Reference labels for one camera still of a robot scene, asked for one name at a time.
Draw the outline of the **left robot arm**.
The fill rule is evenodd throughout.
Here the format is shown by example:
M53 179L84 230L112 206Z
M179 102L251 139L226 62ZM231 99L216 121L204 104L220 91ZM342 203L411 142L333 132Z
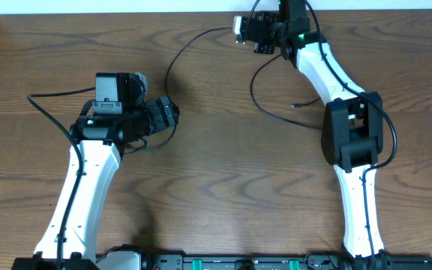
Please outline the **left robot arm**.
M180 110L168 95L146 99L141 73L97 73L95 97L70 129L70 162L52 220L30 257L13 269L153 269L151 255L123 245L98 257L98 230L110 183L127 147L176 128Z

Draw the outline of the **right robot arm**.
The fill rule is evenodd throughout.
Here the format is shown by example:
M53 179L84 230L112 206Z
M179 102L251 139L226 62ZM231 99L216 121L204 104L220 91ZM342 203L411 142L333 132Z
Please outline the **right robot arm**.
M232 31L238 42L252 41L255 53L291 61L324 103L322 153L337 175L343 201L343 245L350 255L340 269L387 269L390 265L377 224L375 178L383 150L383 125L391 131L391 153L398 138L377 92L366 92L337 63L308 1L279 1L279 11L236 16Z

